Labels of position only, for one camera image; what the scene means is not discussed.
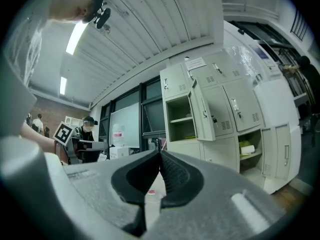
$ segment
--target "baseboard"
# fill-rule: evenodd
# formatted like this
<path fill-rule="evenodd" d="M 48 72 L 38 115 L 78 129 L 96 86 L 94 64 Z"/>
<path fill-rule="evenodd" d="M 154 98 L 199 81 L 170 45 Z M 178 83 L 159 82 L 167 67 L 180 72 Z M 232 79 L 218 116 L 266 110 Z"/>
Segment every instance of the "baseboard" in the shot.
<path fill-rule="evenodd" d="M 308 183 L 305 183 L 304 181 L 298 178 L 294 178 L 293 180 L 291 180 L 289 185 L 306 196 L 310 196 L 312 191 L 314 190 L 313 186 L 309 185 Z"/>

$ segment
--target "brown wall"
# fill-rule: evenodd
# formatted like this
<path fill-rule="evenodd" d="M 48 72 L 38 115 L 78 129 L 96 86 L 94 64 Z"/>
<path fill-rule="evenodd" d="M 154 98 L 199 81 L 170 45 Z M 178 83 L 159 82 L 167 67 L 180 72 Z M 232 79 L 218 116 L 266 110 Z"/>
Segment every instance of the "brown wall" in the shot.
<path fill-rule="evenodd" d="M 50 137 L 53 136 L 61 121 L 65 121 L 66 116 L 82 119 L 89 115 L 89 111 L 61 104 L 43 97 L 36 96 L 36 103 L 30 112 L 31 121 L 36 119 L 38 114 L 42 115 L 43 130 L 50 129 Z"/>

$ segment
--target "white shirt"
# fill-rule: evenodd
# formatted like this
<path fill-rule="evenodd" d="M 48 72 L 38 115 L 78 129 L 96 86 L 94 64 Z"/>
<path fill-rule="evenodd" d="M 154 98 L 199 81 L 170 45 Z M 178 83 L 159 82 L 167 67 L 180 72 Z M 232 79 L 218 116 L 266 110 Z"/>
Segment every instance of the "white shirt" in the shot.
<path fill-rule="evenodd" d="M 49 19 L 51 1 L 29 0 L 17 14 L 4 41 L 4 56 L 26 86 L 39 60 L 41 34 Z"/>
<path fill-rule="evenodd" d="M 41 122 L 39 118 L 36 118 L 32 121 L 32 124 L 34 124 L 36 127 L 38 127 L 39 132 L 44 131 L 44 124 Z"/>

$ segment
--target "wooden floor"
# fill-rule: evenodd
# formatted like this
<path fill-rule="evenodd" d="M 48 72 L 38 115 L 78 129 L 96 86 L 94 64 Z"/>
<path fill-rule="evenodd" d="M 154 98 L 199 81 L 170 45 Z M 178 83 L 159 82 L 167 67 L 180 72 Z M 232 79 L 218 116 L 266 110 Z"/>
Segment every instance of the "wooden floor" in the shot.
<path fill-rule="evenodd" d="M 285 185 L 271 196 L 286 212 L 300 207 L 307 199 L 307 196 L 289 185 Z"/>

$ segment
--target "bright light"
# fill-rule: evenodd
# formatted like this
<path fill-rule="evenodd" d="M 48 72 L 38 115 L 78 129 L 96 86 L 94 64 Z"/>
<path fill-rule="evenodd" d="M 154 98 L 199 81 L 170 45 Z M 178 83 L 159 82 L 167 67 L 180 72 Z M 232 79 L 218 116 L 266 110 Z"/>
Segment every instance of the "bright light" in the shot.
<path fill-rule="evenodd" d="M 60 94 L 65 95 L 67 79 L 61 76 L 60 80 Z"/>
<path fill-rule="evenodd" d="M 66 52 L 73 55 L 74 51 L 76 49 L 76 46 L 79 42 L 79 39 L 82 35 L 82 33 L 85 31 L 88 24 L 83 24 L 82 22 L 79 22 L 75 25 L 73 32 L 70 36 L 68 46 L 66 47 Z"/>

